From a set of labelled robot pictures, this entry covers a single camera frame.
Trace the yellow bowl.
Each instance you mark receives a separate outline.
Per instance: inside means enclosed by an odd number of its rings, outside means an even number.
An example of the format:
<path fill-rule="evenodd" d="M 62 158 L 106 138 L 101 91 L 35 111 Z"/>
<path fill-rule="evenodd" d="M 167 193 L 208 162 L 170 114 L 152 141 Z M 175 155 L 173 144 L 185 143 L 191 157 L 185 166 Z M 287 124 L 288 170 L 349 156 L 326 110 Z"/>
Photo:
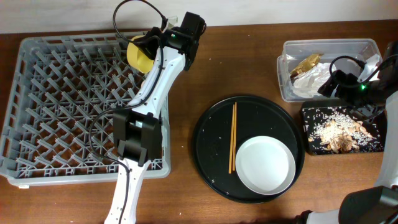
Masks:
<path fill-rule="evenodd" d="M 126 56 L 128 64 L 141 73 L 149 73 L 153 68 L 154 60 L 147 56 L 145 44 L 128 43 Z"/>

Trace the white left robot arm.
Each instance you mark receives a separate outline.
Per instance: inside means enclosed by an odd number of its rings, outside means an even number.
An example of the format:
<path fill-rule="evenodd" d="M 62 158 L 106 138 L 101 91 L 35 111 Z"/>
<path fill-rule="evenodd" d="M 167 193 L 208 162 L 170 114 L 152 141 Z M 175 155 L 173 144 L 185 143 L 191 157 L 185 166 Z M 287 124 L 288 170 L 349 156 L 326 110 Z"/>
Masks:
<path fill-rule="evenodd" d="M 175 79 L 191 67 L 205 29 L 202 17 L 187 12 L 178 27 L 153 27 L 129 40 L 127 61 L 147 78 L 126 107 L 113 111 L 119 169 L 106 223 L 136 222 L 144 174 L 162 156 L 161 109 Z"/>

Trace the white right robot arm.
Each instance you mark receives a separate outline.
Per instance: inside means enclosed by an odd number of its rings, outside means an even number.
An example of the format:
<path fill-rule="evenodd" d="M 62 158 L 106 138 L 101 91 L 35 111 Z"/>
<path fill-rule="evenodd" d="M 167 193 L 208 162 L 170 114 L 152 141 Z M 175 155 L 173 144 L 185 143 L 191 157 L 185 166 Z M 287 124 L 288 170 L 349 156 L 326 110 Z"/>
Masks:
<path fill-rule="evenodd" d="M 386 114 L 387 129 L 379 177 L 373 188 L 348 194 L 340 208 L 329 212 L 305 211 L 297 223 L 397 223 L 397 42 L 388 44 L 382 61 L 373 68 L 361 58 L 346 55 L 356 63 L 362 74 L 355 76 L 329 68 L 329 79 L 318 89 L 325 97 L 337 97 L 350 108 L 356 120 L 340 124 L 328 118 L 310 135 L 320 139 L 327 151 L 350 152 L 366 143 L 358 136 L 374 139 L 361 124 L 381 113 Z"/>

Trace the gold foil wrapper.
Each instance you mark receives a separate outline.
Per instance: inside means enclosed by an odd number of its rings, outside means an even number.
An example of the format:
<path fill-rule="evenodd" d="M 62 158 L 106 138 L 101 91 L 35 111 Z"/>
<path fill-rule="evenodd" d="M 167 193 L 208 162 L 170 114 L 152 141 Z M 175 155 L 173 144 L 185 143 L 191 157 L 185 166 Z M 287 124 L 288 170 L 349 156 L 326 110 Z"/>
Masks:
<path fill-rule="evenodd" d="M 316 66 L 319 63 L 322 55 L 323 54 L 311 54 L 310 56 L 308 56 L 290 72 L 290 77 L 295 78 L 300 74 L 311 70 L 314 66 Z"/>

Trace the white round plate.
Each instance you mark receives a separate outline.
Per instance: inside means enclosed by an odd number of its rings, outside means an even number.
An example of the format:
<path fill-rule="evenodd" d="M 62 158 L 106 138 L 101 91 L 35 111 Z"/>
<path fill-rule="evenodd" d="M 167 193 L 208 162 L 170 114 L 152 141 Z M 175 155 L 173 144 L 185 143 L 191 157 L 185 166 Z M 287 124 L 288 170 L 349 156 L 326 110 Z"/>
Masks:
<path fill-rule="evenodd" d="M 236 172 L 240 181 L 257 194 L 276 195 L 287 190 L 295 171 L 293 154 L 276 138 L 250 138 L 236 154 Z"/>

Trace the white napkin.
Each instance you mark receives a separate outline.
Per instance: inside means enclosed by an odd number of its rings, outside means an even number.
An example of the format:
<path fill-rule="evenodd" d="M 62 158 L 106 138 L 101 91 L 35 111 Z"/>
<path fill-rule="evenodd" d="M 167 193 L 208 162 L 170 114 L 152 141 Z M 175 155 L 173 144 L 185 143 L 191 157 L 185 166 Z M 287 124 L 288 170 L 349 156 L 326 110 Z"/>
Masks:
<path fill-rule="evenodd" d="M 376 65 L 380 61 L 381 56 L 374 54 L 365 62 L 364 70 L 357 78 L 358 82 L 363 82 L 372 72 L 375 71 Z M 302 73 L 295 78 L 290 78 L 294 87 L 293 92 L 302 98 L 313 98 L 314 96 L 321 96 L 318 89 L 330 78 L 331 63 L 319 62 L 308 72 Z"/>

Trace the wooden chopstick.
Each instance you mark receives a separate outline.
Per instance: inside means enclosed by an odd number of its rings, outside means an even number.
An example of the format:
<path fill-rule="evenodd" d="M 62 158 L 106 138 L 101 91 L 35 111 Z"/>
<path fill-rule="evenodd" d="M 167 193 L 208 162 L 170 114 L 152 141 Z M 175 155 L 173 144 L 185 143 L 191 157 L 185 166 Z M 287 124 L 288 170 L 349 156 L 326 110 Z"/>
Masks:
<path fill-rule="evenodd" d="M 234 126 L 233 126 L 233 161 L 232 171 L 236 170 L 236 129 L 237 129 L 237 102 L 234 103 Z"/>
<path fill-rule="evenodd" d="M 229 165 L 228 165 L 228 174 L 232 173 L 232 163 L 233 163 L 233 139 L 234 139 L 234 114 L 235 114 L 235 104 L 233 104 L 233 112 L 231 118 L 231 135 L 230 135 L 230 144 L 229 144 Z"/>

